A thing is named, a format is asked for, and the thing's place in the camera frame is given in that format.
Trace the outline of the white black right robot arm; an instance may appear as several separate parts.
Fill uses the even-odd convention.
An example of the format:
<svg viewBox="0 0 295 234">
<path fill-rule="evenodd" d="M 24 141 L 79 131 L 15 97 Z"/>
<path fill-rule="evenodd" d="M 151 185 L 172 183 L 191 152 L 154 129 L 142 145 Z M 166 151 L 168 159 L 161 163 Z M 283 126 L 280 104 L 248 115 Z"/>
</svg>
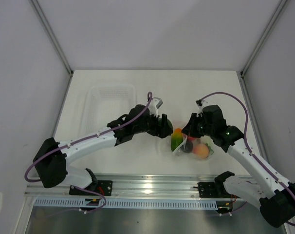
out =
<svg viewBox="0 0 295 234">
<path fill-rule="evenodd" d="M 252 151 L 243 132 L 236 126 L 227 125 L 219 106 L 206 106 L 200 113 L 192 113 L 182 133 L 195 138 L 210 137 L 257 182 L 252 185 L 230 175 L 214 184 L 218 196 L 237 195 L 259 209 L 267 223 L 275 228 L 295 217 L 295 183 Z"/>
</svg>

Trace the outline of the white toy radish with leaves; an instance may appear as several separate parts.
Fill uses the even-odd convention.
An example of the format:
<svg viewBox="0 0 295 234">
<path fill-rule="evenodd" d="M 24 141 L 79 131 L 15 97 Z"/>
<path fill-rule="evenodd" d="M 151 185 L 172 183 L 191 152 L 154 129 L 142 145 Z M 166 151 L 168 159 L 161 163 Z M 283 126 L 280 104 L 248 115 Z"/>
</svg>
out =
<svg viewBox="0 0 295 234">
<path fill-rule="evenodd" d="M 212 147 L 208 143 L 206 143 L 205 145 L 208 148 L 208 157 L 210 157 L 211 155 L 213 155 L 214 150 L 212 149 Z"/>
</svg>

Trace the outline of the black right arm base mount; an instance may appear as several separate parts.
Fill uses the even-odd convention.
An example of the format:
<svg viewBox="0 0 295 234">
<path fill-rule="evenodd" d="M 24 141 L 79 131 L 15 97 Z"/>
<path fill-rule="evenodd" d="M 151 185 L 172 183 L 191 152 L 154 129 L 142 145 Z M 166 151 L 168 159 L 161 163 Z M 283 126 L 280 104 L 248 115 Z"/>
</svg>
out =
<svg viewBox="0 0 295 234">
<path fill-rule="evenodd" d="M 223 183 L 235 174 L 226 171 L 214 178 L 213 182 L 198 182 L 194 189 L 198 190 L 200 198 L 230 198 L 231 195 L 225 190 Z"/>
</svg>

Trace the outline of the dark brown toy fruit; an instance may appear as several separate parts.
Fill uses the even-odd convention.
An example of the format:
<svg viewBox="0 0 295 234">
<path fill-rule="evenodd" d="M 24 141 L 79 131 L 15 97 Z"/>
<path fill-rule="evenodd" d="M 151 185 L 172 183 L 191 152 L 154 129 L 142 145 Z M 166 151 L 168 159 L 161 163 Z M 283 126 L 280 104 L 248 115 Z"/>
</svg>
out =
<svg viewBox="0 0 295 234">
<path fill-rule="evenodd" d="M 191 153 L 193 151 L 193 143 L 187 141 L 185 145 L 182 147 L 182 151 L 187 154 Z"/>
</svg>

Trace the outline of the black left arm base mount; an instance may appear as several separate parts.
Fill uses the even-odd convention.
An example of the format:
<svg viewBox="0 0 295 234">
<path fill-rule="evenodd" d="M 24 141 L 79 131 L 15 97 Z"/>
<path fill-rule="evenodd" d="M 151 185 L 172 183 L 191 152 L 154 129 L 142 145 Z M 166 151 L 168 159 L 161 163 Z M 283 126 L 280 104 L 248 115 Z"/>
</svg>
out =
<svg viewBox="0 0 295 234">
<path fill-rule="evenodd" d="M 77 189 L 75 186 L 71 186 L 69 195 L 94 195 L 94 193 L 101 194 L 103 196 L 111 196 L 113 182 L 111 180 L 98 180 L 94 173 L 86 168 L 86 171 L 91 176 L 91 184 L 83 190 Z"/>
</svg>

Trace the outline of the green toy lime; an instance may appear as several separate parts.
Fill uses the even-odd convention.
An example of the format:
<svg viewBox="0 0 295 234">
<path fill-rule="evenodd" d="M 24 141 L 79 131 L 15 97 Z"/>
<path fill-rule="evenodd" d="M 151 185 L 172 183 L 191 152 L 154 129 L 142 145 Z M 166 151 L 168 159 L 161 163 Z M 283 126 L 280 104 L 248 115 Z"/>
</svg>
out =
<svg viewBox="0 0 295 234">
<path fill-rule="evenodd" d="M 170 135 L 173 133 L 172 123 L 166 117 L 162 117 L 158 120 L 158 126 L 160 127 L 160 133 L 163 135 Z"/>
</svg>

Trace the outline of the red toy apple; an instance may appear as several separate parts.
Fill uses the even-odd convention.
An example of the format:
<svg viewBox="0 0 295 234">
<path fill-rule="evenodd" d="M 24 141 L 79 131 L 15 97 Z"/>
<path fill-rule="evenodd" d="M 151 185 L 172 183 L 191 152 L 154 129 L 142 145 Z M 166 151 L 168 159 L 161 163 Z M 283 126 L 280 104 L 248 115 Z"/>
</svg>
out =
<svg viewBox="0 0 295 234">
<path fill-rule="evenodd" d="M 187 141 L 194 142 L 196 139 L 196 137 L 187 136 Z"/>
</svg>

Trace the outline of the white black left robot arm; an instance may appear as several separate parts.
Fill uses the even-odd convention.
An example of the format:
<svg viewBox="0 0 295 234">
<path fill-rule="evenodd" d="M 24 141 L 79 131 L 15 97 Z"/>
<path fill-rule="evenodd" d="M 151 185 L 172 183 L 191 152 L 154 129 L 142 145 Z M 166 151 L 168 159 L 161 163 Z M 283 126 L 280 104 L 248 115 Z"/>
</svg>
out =
<svg viewBox="0 0 295 234">
<path fill-rule="evenodd" d="M 97 190 L 93 172 L 72 167 L 71 164 L 95 151 L 111 148 L 132 140 L 133 136 L 147 133 L 153 137 L 166 138 L 173 133 L 173 127 L 166 114 L 157 115 L 144 105 L 136 105 L 128 114 L 109 122 L 106 127 L 78 140 L 65 143 L 53 137 L 46 139 L 33 159 L 44 188 L 59 184 L 79 187 L 85 194 Z"/>
</svg>

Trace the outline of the orange green toy mango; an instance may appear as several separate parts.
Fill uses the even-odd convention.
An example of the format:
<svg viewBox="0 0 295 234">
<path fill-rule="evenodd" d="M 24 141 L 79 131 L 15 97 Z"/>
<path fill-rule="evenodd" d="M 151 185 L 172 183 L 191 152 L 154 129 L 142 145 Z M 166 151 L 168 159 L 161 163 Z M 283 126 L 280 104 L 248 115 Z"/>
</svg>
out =
<svg viewBox="0 0 295 234">
<path fill-rule="evenodd" d="M 170 148 L 171 151 L 175 151 L 179 145 L 183 142 L 183 134 L 182 134 L 182 130 L 181 128 L 176 128 L 172 135 L 171 135 L 171 139 L 170 139 Z"/>
</svg>

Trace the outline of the clear zip top bag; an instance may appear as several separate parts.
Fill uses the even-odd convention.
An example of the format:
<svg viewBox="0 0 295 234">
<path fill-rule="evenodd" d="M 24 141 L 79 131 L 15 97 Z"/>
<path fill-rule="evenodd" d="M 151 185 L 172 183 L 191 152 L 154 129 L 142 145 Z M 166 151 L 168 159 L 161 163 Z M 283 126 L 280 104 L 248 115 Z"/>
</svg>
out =
<svg viewBox="0 0 295 234">
<path fill-rule="evenodd" d="M 209 137 L 191 137 L 182 133 L 182 129 L 186 126 L 185 122 L 168 122 L 173 133 L 156 144 L 160 153 L 197 160 L 206 160 L 214 154 L 213 142 Z"/>
</svg>

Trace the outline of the orange toy peach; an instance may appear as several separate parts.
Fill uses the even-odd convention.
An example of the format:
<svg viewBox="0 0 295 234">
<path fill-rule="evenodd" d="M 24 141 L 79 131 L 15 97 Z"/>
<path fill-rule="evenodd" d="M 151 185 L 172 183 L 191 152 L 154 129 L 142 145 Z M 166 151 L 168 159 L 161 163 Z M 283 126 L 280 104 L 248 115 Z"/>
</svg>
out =
<svg viewBox="0 0 295 234">
<path fill-rule="evenodd" d="M 198 144 L 194 146 L 192 153 L 198 156 L 199 158 L 204 159 L 209 156 L 209 148 L 205 144 Z"/>
</svg>

